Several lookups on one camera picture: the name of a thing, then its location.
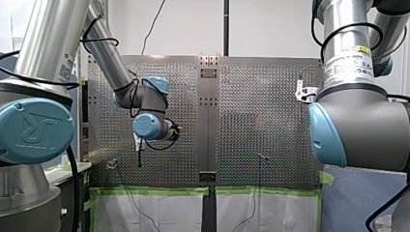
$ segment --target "perforated metal panel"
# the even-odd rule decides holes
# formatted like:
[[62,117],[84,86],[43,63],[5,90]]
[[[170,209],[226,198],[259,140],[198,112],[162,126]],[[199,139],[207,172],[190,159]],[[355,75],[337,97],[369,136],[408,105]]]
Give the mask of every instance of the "perforated metal panel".
[[[295,101],[296,81],[309,59],[220,59],[217,179],[221,186],[315,189],[308,106]],[[317,86],[320,71],[304,73]],[[269,157],[259,166],[259,155]]]
[[[318,61],[214,59],[211,67],[199,57],[125,57],[139,77],[160,75],[170,80],[167,116],[183,128],[171,149],[143,151],[141,168],[129,111],[114,105],[112,90],[91,62],[90,152],[100,160],[91,175],[93,186],[191,187],[199,185],[199,171],[216,171],[217,181],[208,184],[258,185],[260,173],[263,186],[318,188],[320,165],[311,154],[308,107],[294,96],[298,74]],[[207,73],[212,70],[217,76]],[[320,76],[319,70],[308,69],[305,85],[317,86]],[[271,160],[260,171],[258,155]],[[113,159],[119,161],[122,179],[105,167]]]
[[[137,152],[132,134],[133,119],[129,111],[114,105],[113,92],[103,74],[97,65],[90,66],[94,69],[98,82],[98,88],[95,90],[96,118],[90,115],[90,122],[96,123],[95,146],[100,160],[93,170],[91,178],[93,186],[118,185],[122,182],[137,186],[198,186],[197,60],[197,57],[188,59],[126,57],[128,68],[139,77],[156,75],[169,79],[169,108],[166,115],[183,128],[181,138],[170,149],[153,151],[147,148],[143,151],[142,167],[137,167]],[[167,144],[168,142],[153,143],[157,147],[164,147]],[[113,159],[118,160],[121,178],[117,171],[105,167],[106,163]]]

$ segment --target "label sticker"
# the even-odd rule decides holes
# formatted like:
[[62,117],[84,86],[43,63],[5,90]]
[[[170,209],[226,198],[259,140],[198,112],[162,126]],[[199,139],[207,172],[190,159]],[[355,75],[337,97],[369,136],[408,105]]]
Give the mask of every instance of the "label sticker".
[[66,53],[63,57],[58,80],[61,82],[68,82],[70,80],[70,76],[72,75],[73,65],[74,58]]
[[343,52],[326,63],[325,75],[329,81],[334,78],[372,78],[371,57],[363,51]]
[[341,52],[362,52],[364,54],[370,55],[371,50],[362,45],[347,46],[340,49]]

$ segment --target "green tape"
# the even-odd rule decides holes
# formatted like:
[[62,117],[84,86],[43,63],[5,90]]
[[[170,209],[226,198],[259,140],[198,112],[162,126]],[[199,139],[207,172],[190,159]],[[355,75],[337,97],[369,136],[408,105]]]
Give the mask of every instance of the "green tape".
[[320,183],[331,186],[334,180],[335,180],[335,177],[332,174],[324,172],[324,171],[320,172]]
[[258,188],[258,187],[217,187],[217,195],[237,195],[262,193],[269,195],[292,195],[303,197],[317,197],[321,194],[320,190],[294,190],[287,188]]
[[317,199],[316,232],[322,231],[322,192]]
[[91,216],[90,216],[90,223],[91,223],[91,232],[94,232],[94,223],[95,223],[95,214],[96,214],[96,205],[97,205],[98,196],[95,194],[90,195],[90,203],[91,203]]
[[207,188],[152,188],[152,187],[103,187],[91,188],[93,195],[156,195],[156,196],[203,196]]

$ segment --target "black cable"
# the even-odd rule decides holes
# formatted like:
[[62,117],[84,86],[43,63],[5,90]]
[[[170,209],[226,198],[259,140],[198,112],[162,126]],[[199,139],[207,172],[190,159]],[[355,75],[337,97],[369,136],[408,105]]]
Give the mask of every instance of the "black cable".
[[142,79],[142,85],[144,84],[144,81],[148,82],[162,96],[163,101],[165,102],[165,109],[167,109],[168,108],[168,100],[166,99],[165,94],[156,85],[154,85],[151,81],[149,81],[148,79],[145,79],[145,78]]
[[139,112],[141,111],[141,108],[138,108],[138,110],[136,111],[135,114],[132,113],[132,108],[134,106],[133,103],[135,102],[135,99],[138,100],[138,95],[137,94],[138,94],[139,79],[135,78],[133,81],[136,81],[136,83],[132,87],[131,93],[129,94],[130,102],[131,102],[131,105],[130,105],[130,117],[131,118],[135,118],[139,114]]
[[[3,60],[3,59],[6,59],[8,57],[17,55],[18,53],[20,53],[20,50],[12,51],[12,52],[0,55],[0,61]],[[69,90],[72,90],[72,89],[77,88],[79,86],[79,84],[76,83],[76,82],[54,82],[54,81],[49,81],[49,80],[45,80],[45,79],[42,79],[42,78],[39,78],[39,77],[32,77],[32,76],[28,76],[28,75],[24,75],[24,74],[15,73],[15,72],[7,70],[3,67],[0,67],[0,72],[12,75],[14,77],[17,77],[17,78],[19,78],[21,80],[24,80],[24,81],[27,81],[27,82],[35,82],[35,83],[58,85],[58,86],[67,86]]]
[[402,99],[402,100],[407,100],[408,102],[410,102],[410,97],[409,96],[389,94],[389,95],[387,95],[387,97],[389,99]]
[[344,25],[338,29],[336,29],[334,32],[332,32],[327,38],[326,40],[321,43],[319,42],[319,40],[316,37],[316,33],[314,32],[314,21],[317,18],[317,10],[320,6],[320,3],[322,2],[322,0],[314,0],[313,5],[312,5],[312,17],[311,17],[311,22],[310,22],[310,33],[314,39],[314,41],[321,46],[320,49],[320,60],[322,61],[322,63],[324,63],[325,61],[325,48],[326,45],[329,43],[329,41],[336,36],[338,33],[340,33],[342,30],[348,28],[348,27],[353,27],[353,26],[366,26],[366,27],[370,27],[372,29],[374,29],[378,34],[379,34],[379,41],[377,42],[377,44],[372,47],[371,49],[375,49],[377,48],[382,42],[383,42],[383,38],[384,38],[384,34],[382,29],[380,29],[380,27],[378,27],[375,24],[369,23],[369,22],[357,22],[357,23],[351,23],[348,25]]
[[371,229],[371,223],[384,211],[389,209],[393,204],[396,203],[401,197],[403,197],[405,194],[407,194],[410,191],[410,184],[405,186],[398,194],[396,194],[392,199],[390,199],[388,202],[386,202],[382,207],[380,207],[378,210],[376,210],[368,219],[366,220],[366,229],[369,232],[372,232],[373,230]]
[[88,26],[88,28],[85,30],[84,34],[82,35],[82,40],[80,40],[80,42],[83,43],[85,50],[91,54],[90,48],[88,48],[88,46],[86,45],[86,43],[89,42],[104,42],[104,41],[113,41],[115,42],[114,46],[118,46],[120,44],[120,42],[112,37],[108,37],[108,38],[99,38],[99,39],[90,39],[88,40],[88,34],[91,31],[91,28],[93,28],[93,26],[97,23],[98,20],[102,19],[103,16],[100,14],[98,17],[94,18],[93,21],[91,21],[90,25]]
[[320,59],[322,60],[322,63],[324,63],[325,61],[325,48],[326,45],[329,43],[329,41],[336,36],[338,33],[340,33],[342,30],[348,28],[348,27],[353,27],[353,26],[366,26],[369,28],[374,29],[378,34],[379,34],[379,41],[377,42],[377,44],[371,48],[371,50],[377,48],[382,42],[383,42],[383,31],[382,29],[380,29],[380,27],[378,27],[375,24],[369,23],[369,22],[356,22],[356,23],[350,23],[344,26],[339,27],[338,29],[336,29],[334,32],[332,32],[327,38],[326,40],[323,42],[322,48],[320,49]]
[[250,215],[250,217],[244,219],[243,221],[241,221],[241,223],[237,224],[235,226],[235,228],[233,228],[232,232],[235,232],[236,229],[238,229],[241,225],[245,224],[246,222],[248,222],[249,220],[251,220],[254,216],[255,216],[255,212],[256,212],[256,199],[255,199],[255,195],[256,195],[256,190],[259,190],[259,195],[262,189],[262,157],[259,156],[259,165],[258,165],[258,188],[255,188],[253,191],[253,210],[252,210],[252,214]]
[[161,13],[161,10],[162,10],[162,7],[163,7],[163,4],[164,4],[164,3],[165,3],[165,0],[162,0],[162,3],[161,3],[161,5],[160,5],[160,8],[158,9],[157,15],[154,17],[154,21],[153,21],[153,23],[151,24],[150,31],[148,32],[147,36],[146,36],[145,39],[144,39],[144,45],[142,46],[141,55],[144,55],[145,46],[147,45],[147,40],[148,40],[148,38],[151,36],[151,33],[153,32],[155,22],[157,21],[157,18],[158,18],[158,16],[159,16],[160,13]]
[[381,58],[385,58],[385,57],[390,56],[393,53],[395,53],[404,44],[404,42],[406,41],[406,37],[407,37],[407,26],[404,26],[403,38],[401,39],[398,46],[395,49],[393,49],[391,52],[387,53],[387,54],[384,54],[382,56],[378,56],[378,57],[375,57],[375,58],[373,57],[373,60],[378,60],[378,59],[381,59]]
[[78,219],[80,215],[79,211],[79,175],[78,175],[78,170],[75,162],[75,155],[73,153],[72,146],[69,146],[67,148],[67,156],[69,157],[70,165],[72,167],[72,173],[73,173],[73,227],[72,231],[77,232],[78,228]]
[[125,184],[124,179],[123,179],[123,175],[121,175],[121,171],[120,171],[119,167],[117,167],[116,169],[117,169],[117,171],[118,171],[118,176],[120,177],[121,185],[124,186],[124,188],[126,188],[127,191],[128,191],[129,194],[130,194],[130,197],[131,197],[133,206],[136,208],[136,210],[137,210],[140,214],[142,214],[143,216],[145,216],[146,218],[148,218],[149,220],[151,220],[151,221],[153,222],[153,225],[155,226],[155,228],[157,229],[158,232],[161,232],[160,229],[159,229],[159,228],[157,227],[157,225],[155,224],[155,221],[153,220],[153,218],[147,216],[147,215],[146,215],[144,212],[142,212],[142,211],[139,209],[139,207],[136,205],[135,200],[133,199],[132,190],[130,189],[129,186],[127,186],[127,185]]
[[144,140],[145,140],[145,143],[147,144],[147,146],[148,146],[149,148],[155,150],[155,151],[164,151],[164,150],[166,150],[166,149],[172,147],[172,146],[175,144],[175,142],[177,141],[177,140],[173,140],[168,146],[163,147],[163,148],[157,148],[157,147],[154,147],[153,145],[151,145],[151,144],[147,141],[147,139],[144,139]]
[[313,5],[312,5],[312,6],[313,6],[313,7],[312,7],[313,12],[312,12],[312,14],[311,14],[310,33],[311,33],[311,36],[313,37],[314,41],[315,41],[318,45],[322,46],[323,44],[322,44],[321,42],[319,42],[319,40],[318,40],[317,37],[316,37],[316,33],[314,32],[314,21],[315,21],[315,19],[317,18],[317,9],[319,8],[320,2],[321,2],[321,1],[315,0],[315,1],[313,2]]
[[141,162],[141,148],[142,148],[142,138],[140,138],[139,148],[138,148],[138,167],[142,167],[142,162]]

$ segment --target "metal post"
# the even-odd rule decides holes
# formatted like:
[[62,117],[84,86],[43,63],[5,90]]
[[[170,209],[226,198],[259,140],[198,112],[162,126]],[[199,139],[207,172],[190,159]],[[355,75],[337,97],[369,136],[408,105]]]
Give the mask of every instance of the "metal post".
[[223,56],[229,56],[229,0],[224,0],[223,8]]
[[[68,82],[90,0],[37,0],[15,72]],[[67,96],[66,88],[44,85]]]

